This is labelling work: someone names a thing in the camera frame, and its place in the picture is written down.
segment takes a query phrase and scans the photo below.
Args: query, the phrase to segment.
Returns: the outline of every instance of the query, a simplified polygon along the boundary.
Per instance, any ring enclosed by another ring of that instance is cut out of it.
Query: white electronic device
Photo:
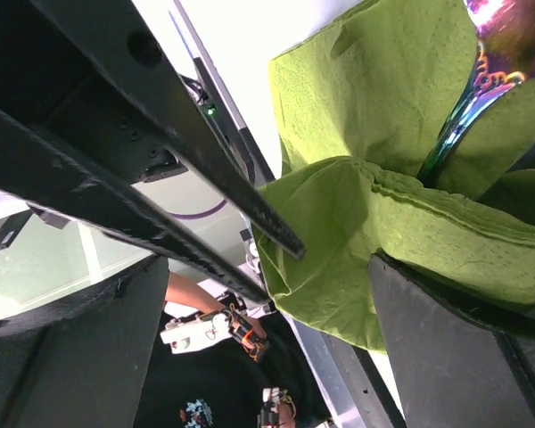
[[[197,317],[188,323],[179,323],[173,319],[160,332],[160,338],[170,345],[173,354],[203,350],[232,338],[229,317],[218,312],[213,317]]]

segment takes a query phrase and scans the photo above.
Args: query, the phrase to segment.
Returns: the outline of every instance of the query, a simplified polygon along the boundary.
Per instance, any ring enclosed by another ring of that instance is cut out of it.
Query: person
[[[210,313],[221,302],[194,281],[171,273],[165,296]],[[271,349],[258,363],[235,340],[185,354],[172,354],[155,340],[136,412],[135,428],[256,428],[264,388],[287,390],[278,406],[284,428],[314,428],[329,418],[317,383],[284,317],[246,317]],[[168,322],[163,313],[159,332]]]

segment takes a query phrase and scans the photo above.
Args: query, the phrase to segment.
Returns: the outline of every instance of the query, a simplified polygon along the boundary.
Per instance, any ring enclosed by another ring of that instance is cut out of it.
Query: iridescent metal object
[[[470,78],[418,173],[434,187],[472,124],[501,96],[535,78],[535,0],[465,0],[478,49]]]

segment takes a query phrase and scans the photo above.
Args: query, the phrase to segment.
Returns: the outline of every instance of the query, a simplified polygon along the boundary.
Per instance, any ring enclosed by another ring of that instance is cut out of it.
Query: black t-shirt
[[[166,324],[161,320],[161,327]],[[262,390],[289,390],[298,427],[328,417],[299,344],[285,320],[261,318],[273,348],[255,363],[234,340],[173,355],[157,337],[136,414],[135,428],[256,428]]]

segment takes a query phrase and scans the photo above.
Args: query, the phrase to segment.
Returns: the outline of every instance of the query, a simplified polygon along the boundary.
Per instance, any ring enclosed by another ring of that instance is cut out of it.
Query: hand
[[[295,420],[293,419],[292,408],[285,403],[277,405],[277,413],[279,414],[279,424],[283,428],[295,428]]]

